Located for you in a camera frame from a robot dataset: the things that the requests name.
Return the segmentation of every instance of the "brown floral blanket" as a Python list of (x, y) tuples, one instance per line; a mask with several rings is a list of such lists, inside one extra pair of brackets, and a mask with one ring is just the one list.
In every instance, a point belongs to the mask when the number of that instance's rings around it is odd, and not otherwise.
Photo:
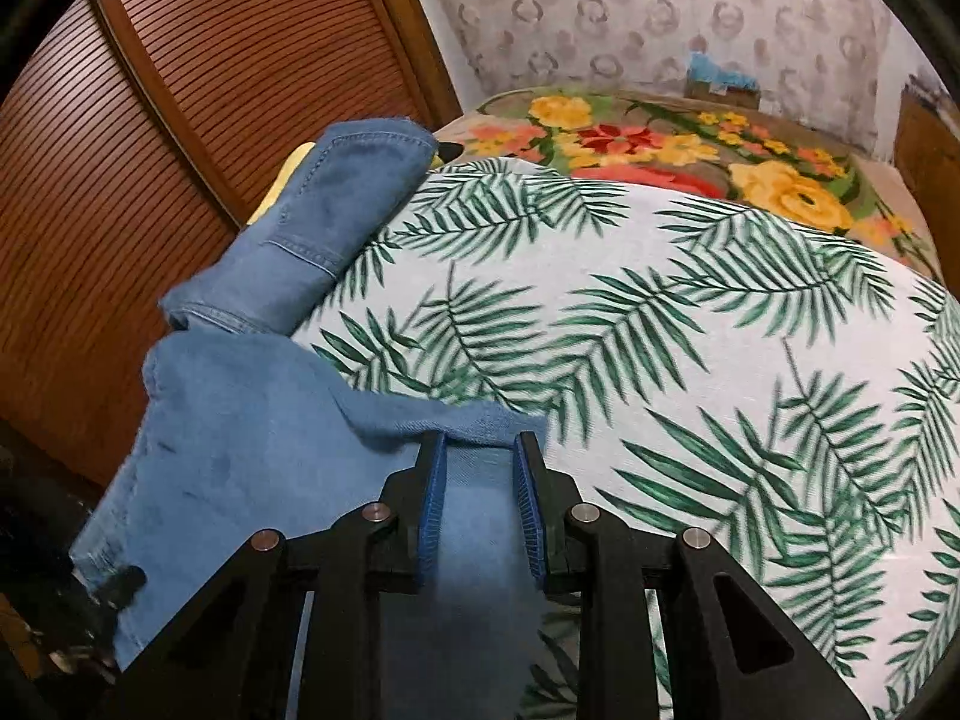
[(881, 197), (867, 179), (871, 166), (886, 166), (757, 111), (635, 92), (539, 88), (498, 95), (438, 137), (462, 143), (461, 159), (517, 156), (577, 177), (748, 203), (940, 278), (909, 191)]

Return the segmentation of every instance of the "wooden trim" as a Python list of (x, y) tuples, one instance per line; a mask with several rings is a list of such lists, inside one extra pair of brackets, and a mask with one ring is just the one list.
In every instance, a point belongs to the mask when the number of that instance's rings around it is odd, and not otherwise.
[(400, 45), (401, 66), (409, 66), (416, 91), (424, 99), (426, 124), (440, 129), (463, 110), (419, 0), (371, 0), (391, 42)]
[(242, 228), (247, 217), (243, 201), (229, 185), (203, 141), (200, 141), (200, 136), (179, 109), (173, 93), (140, 40), (123, 1), (89, 2), (124, 75), (173, 143), (197, 186), (205, 191), (234, 227)]

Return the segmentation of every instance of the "patterned wall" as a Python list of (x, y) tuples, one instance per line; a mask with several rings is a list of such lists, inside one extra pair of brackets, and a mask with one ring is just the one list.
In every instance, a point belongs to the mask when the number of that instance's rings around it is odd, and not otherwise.
[(863, 148), (877, 138), (880, 0), (444, 0), (484, 90), (683, 88), (692, 50), (755, 76), (763, 106)]

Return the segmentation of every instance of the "white wall corner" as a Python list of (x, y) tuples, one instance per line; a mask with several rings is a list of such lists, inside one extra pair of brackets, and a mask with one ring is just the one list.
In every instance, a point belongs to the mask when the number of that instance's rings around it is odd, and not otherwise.
[(426, 20), (430, 23), (430, 29), (433, 30), (433, 37), (440, 48), (443, 64), (446, 65), (446, 71), (450, 75), (453, 90), (457, 93), (461, 107), (464, 112), (476, 108), (486, 100), (487, 95), (480, 86), (480, 79), (477, 79), (472, 67), (467, 63), (467, 55), (450, 25), (450, 19), (443, 10), (443, 4), (440, 0), (419, 1), (426, 14)]

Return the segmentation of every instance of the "blue gripper pad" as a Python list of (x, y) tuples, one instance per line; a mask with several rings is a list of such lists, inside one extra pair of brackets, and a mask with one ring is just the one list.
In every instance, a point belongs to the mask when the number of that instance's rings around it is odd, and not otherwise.
[(430, 464), (424, 507), (421, 508), (416, 538), (416, 574), (423, 584), (437, 565), (440, 546), (440, 517), (443, 515), (443, 494), (446, 492), (446, 434), (441, 433)]
[(514, 440), (514, 495), (520, 508), (520, 523), (523, 525), (523, 540), (526, 542), (530, 573), (537, 587), (544, 586), (546, 577), (546, 537), (544, 519), (536, 502), (536, 488), (530, 473), (527, 454), (523, 451), (520, 436)]

